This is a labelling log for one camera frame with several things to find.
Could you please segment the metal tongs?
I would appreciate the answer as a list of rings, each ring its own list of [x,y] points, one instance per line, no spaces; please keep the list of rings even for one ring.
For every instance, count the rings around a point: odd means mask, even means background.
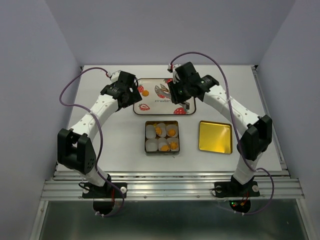
[[[171,95],[170,90],[167,87],[165,87],[163,84],[156,85],[154,87],[154,91],[159,96],[161,95],[161,96],[164,96],[167,99],[170,99],[170,100],[172,99],[172,95]]]

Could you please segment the swirl cookie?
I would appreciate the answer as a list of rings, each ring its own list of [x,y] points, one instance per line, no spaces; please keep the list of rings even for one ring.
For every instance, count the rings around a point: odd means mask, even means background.
[[[167,135],[170,137],[174,137],[176,134],[177,134],[177,132],[174,128],[170,128],[167,130]]]

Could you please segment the square cookie tin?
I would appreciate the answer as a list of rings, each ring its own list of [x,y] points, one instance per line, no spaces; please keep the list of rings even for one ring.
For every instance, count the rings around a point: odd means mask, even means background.
[[[180,154],[180,130],[176,120],[146,121],[144,152],[147,156],[177,156]]]

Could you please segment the gold tin lid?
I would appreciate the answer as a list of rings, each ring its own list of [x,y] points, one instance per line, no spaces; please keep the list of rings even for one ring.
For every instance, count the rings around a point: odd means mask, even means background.
[[[205,152],[231,154],[233,152],[232,126],[229,123],[200,121],[198,149]]]

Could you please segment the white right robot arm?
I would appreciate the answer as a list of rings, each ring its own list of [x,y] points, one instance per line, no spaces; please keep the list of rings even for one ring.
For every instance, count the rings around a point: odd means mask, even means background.
[[[242,195],[248,190],[248,182],[254,177],[261,155],[272,142],[272,119],[244,107],[214,77],[200,76],[191,62],[170,64],[168,71],[172,73],[172,81],[168,83],[172,103],[180,104],[197,98],[232,124],[240,157],[230,189],[233,194]]]

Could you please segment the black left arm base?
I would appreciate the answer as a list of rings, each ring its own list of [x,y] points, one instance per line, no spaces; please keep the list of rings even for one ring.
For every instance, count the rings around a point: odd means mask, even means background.
[[[83,199],[121,199],[121,193],[114,187],[105,183],[104,186],[95,186],[89,182],[80,182],[78,186],[82,189]]]

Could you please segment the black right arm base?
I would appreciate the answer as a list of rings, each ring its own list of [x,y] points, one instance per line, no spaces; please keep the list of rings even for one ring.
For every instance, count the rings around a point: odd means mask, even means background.
[[[242,198],[246,197],[259,197],[260,191],[256,181],[248,182],[241,185],[233,181],[220,181],[213,184],[211,190],[213,195],[217,198]]]

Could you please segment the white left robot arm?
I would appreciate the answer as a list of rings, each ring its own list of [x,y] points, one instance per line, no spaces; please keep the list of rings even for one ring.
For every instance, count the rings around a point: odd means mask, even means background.
[[[101,152],[95,152],[93,139],[103,136],[102,126],[107,119],[121,109],[142,100],[134,74],[117,71],[105,74],[111,81],[98,95],[91,108],[73,103],[86,111],[85,115],[69,129],[57,134],[57,161],[66,168],[82,175],[100,197],[111,193],[111,180],[98,166]]]

